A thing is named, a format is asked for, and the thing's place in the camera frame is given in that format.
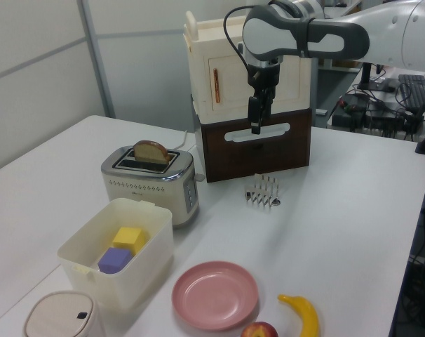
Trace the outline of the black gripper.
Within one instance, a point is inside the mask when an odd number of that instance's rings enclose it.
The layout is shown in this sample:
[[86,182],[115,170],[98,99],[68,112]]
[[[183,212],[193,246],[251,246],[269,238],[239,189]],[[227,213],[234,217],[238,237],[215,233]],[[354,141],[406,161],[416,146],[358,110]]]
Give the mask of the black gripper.
[[[279,83],[281,68],[281,57],[272,58],[268,61],[253,60],[248,63],[248,84],[256,92],[261,94],[261,116],[262,119],[268,119],[271,116],[271,106],[274,100],[274,87]],[[248,99],[248,121],[250,122],[251,132],[260,134],[260,99],[258,97],[249,97]]]

